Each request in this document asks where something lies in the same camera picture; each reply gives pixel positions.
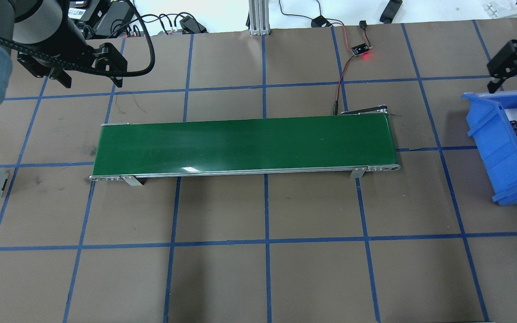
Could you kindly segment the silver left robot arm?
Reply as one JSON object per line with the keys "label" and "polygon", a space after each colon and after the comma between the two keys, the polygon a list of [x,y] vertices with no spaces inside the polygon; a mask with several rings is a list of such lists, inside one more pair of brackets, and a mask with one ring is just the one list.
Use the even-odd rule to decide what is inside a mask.
{"label": "silver left robot arm", "polygon": [[155,66],[152,39],[145,32],[148,65],[129,71],[127,59],[111,43],[88,45],[83,32],[70,17],[74,0],[0,0],[0,105],[12,76],[12,51],[32,76],[58,81],[71,88],[69,71],[109,78],[117,87],[123,78],[144,76]]}

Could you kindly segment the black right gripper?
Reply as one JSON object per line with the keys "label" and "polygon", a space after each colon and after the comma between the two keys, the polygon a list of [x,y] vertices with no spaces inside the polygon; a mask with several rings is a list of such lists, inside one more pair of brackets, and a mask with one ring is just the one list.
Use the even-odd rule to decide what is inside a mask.
{"label": "black right gripper", "polygon": [[487,69],[491,77],[487,90],[494,94],[507,79],[517,75],[517,39],[505,43],[490,59]]}

